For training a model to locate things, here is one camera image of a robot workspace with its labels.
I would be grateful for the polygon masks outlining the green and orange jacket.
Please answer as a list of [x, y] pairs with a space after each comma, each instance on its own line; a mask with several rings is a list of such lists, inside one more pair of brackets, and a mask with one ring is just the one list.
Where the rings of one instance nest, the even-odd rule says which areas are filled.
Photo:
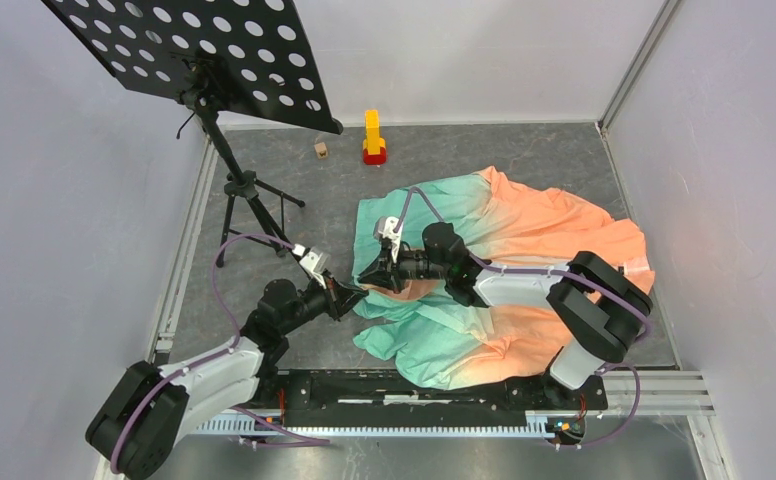
[[[536, 190], [484, 170], [407, 188], [359, 203], [354, 238], [355, 273], [377, 256], [377, 220], [402, 220], [402, 238], [422, 245], [423, 229], [443, 219], [476, 255], [509, 264], [563, 263], [591, 251], [623, 269], [625, 277], [650, 291], [655, 274], [644, 234], [631, 220], [614, 219], [603, 208], [557, 188]], [[369, 326], [354, 344], [394, 363], [399, 373], [424, 388], [455, 390], [542, 373], [571, 338], [548, 306], [464, 307], [441, 281], [410, 281], [400, 293], [371, 288], [356, 307]]]

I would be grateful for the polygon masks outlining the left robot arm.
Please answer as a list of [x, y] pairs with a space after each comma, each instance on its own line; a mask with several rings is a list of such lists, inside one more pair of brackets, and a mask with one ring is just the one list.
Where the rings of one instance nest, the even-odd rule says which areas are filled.
[[326, 315], [341, 319], [367, 291], [327, 276], [303, 290], [286, 279], [263, 290], [246, 323], [222, 345], [160, 367], [139, 361], [126, 369], [85, 432], [85, 441], [129, 479], [147, 479], [173, 447], [201, 424], [248, 402], [280, 400], [278, 361], [288, 334]]

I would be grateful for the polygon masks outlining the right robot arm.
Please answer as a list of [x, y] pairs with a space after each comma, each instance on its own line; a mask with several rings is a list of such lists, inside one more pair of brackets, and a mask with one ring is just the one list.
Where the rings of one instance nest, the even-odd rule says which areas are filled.
[[362, 284], [398, 293], [411, 280], [442, 280], [466, 307], [551, 307], [572, 336], [542, 375], [542, 396], [555, 408], [570, 406], [590, 377], [622, 362], [648, 331], [648, 295], [593, 252], [548, 267], [497, 263], [472, 253], [447, 222], [428, 225], [422, 249], [413, 250], [392, 216], [377, 221], [374, 237], [379, 250], [359, 274]]

